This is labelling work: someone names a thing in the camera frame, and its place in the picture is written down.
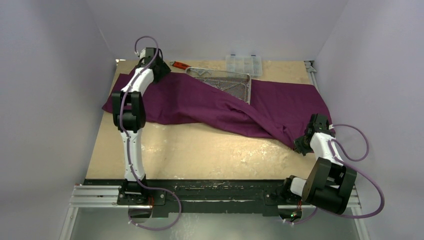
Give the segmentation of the purple cloth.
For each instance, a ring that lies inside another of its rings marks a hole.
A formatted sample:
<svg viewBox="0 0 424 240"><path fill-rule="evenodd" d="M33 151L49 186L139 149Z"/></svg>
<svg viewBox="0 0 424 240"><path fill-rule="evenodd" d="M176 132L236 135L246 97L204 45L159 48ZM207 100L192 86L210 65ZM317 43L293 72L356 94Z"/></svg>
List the purple cloth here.
<svg viewBox="0 0 424 240"><path fill-rule="evenodd" d="M294 148L313 114L330 112L313 85L252 80L250 103L185 74L170 72L143 94L146 120L162 125L204 123Z"/></svg>

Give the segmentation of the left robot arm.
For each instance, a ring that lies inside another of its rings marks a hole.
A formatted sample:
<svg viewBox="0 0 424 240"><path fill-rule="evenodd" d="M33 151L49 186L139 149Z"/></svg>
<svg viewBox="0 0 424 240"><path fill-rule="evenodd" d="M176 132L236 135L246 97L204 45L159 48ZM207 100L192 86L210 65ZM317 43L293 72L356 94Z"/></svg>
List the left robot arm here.
<svg viewBox="0 0 424 240"><path fill-rule="evenodd" d="M142 162L141 138L147 118L143 95L150 84L170 70L159 48L147 47L138 56L133 76L120 91L111 94L111 99L113 122L122 138L125 161L125 180L118 199L142 205L152 199Z"/></svg>

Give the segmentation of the clear plastic compartment box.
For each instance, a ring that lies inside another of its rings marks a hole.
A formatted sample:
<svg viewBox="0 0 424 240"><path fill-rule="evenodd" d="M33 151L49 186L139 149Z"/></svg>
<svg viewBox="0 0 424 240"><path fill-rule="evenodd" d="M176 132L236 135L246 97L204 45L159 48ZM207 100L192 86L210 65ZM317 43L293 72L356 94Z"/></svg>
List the clear plastic compartment box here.
<svg viewBox="0 0 424 240"><path fill-rule="evenodd" d="M227 55L225 66L227 72L249 74L254 77L263 75L262 58L257 55Z"/></svg>

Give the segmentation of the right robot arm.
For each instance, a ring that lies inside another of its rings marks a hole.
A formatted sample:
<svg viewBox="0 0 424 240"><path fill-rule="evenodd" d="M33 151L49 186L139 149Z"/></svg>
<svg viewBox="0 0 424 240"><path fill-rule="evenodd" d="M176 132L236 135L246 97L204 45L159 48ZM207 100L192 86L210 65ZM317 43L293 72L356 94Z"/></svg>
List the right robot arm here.
<svg viewBox="0 0 424 240"><path fill-rule="evenodd" d="M304 134L294 140L294 151L313 153L316 162L306 179L291 175L283 182L280 196L288 204L301 201L333 214L347 208L357 172L344 165L332 144L335 134L325 115L312 114Z"/></svg>

